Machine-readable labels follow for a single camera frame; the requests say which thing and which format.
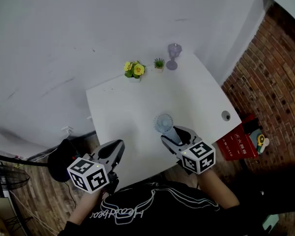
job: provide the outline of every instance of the white line graphic on shirt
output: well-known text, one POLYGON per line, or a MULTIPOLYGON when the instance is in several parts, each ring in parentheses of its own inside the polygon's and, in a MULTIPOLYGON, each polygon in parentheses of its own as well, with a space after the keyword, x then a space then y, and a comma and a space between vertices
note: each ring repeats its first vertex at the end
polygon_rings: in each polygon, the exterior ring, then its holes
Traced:
MULTIPOLYGON (((146 184, 152 186, 155 184, 155 186, 158 186, 158 183, 155 182, 146 184)), ((215 211, 218 211, 220 209, 218 204, 212 202, 211 200, 208 200, 206 198, 195 199, 169 187, 157 189, 155 188, 151 190, 152 196, 148 200, 138 204, 135 208, 119 208, 116 205, 107 203, 106 199, 104 199, 100 206, 101 211, 93 213, 90 218, 104 217, 106 219, 107 216, 108 218, 110 218, 110 216, 113 216, 115 218, 116 225, 130 224, 137 215, 140 215, 140 217, 142 218, 143 212, 152 205, 156 191, 168 191, 177 201, 192 209, 200 209, 207 206, 214 207, 215 211)))

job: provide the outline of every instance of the white plant pot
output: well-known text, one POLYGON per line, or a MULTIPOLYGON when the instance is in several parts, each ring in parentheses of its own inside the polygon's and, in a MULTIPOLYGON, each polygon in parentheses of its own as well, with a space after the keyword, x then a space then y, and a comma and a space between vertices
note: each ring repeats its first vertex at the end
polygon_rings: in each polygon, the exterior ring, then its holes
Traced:
POLYGON ((138 79, 136 79, 136 78, 134 78, 134 77, 131 77, 131 78, 128 78, 129 79, 129 81, 131 82, 131 83, 137 83, 137 82, 140 82, 141 81, 141 76, 138 78, 138 79))
POLYGON ((163 68, 154 68, 154 70, 157 72, 157 73, 162 73, 164 71, 163 68))

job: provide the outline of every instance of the wall outlet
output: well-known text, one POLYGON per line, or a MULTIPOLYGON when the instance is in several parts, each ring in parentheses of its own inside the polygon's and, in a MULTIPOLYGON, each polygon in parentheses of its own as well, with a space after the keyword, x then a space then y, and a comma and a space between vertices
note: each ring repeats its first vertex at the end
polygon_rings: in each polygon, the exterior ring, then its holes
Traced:
POLYGON ((61 131, 64 131, 64 132, 66 132, 67 134, 72 134, 72 133, 73 133, 73 128, 70 127, 70 126, 66 126, 66 127, 63 127, 63 128, 61 129, 61 131))

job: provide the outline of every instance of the black t-shirt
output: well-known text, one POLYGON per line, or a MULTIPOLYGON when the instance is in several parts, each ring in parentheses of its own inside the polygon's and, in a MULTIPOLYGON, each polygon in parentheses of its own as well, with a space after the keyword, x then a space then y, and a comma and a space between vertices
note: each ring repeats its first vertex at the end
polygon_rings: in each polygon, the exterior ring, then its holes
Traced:
POLYGON ((146 182, 103 199, 80 226, 67 222, 60 236, 147 231, 247 235, 251 220, 240 206, 224 210, 199 189, 183 183, 146 182))

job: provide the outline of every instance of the yellow flower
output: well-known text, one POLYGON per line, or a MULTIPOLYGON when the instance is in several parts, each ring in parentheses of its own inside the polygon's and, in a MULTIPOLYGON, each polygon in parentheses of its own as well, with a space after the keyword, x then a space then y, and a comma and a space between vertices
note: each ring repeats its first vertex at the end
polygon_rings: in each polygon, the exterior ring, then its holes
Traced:
POLYGON ((144 74, 144 66, 142 66, 141 64, 136 64, 134 66, 134 74, 139 76, 144 74))
POLYGON ((126 62, 126 64, 124 64, 124 70, 125 71, 129 71, 129 70, 131 70, 131 67, 132 67, 132 64, 130 63, 130 62, 126 62))

